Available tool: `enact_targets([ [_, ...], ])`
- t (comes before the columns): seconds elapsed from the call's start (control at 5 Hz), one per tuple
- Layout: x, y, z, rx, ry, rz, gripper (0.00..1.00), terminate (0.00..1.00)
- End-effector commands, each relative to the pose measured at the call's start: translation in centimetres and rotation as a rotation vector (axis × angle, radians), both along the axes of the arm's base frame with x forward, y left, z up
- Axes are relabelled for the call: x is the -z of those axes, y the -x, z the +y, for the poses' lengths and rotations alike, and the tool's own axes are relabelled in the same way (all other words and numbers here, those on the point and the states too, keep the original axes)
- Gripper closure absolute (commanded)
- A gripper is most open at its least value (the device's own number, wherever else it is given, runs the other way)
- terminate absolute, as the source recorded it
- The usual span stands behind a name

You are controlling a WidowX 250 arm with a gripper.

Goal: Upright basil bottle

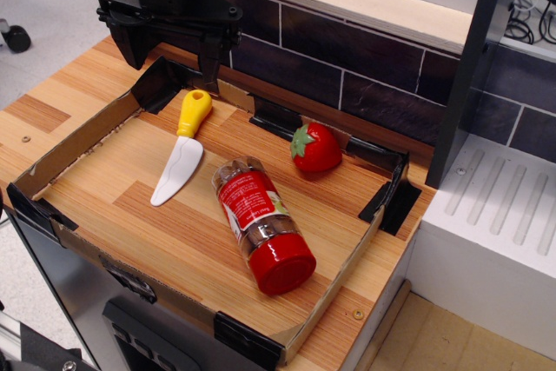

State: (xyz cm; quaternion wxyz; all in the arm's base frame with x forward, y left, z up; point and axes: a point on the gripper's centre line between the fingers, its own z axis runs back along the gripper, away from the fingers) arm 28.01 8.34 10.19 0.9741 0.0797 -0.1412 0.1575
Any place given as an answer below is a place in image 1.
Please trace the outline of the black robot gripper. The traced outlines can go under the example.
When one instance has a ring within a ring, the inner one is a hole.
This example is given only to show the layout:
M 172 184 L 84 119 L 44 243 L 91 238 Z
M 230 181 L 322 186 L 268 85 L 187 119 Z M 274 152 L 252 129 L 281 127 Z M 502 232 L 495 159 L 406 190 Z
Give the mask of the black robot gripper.
M 129 66 L 140 70 L 160 40 L 156 36 L 201 39 L 198 63 L 204 89 L 219 92 L 218 76 L 232 45 L 241 39 L 242 10 L 226 0 L 98 0 L 106 24 Z

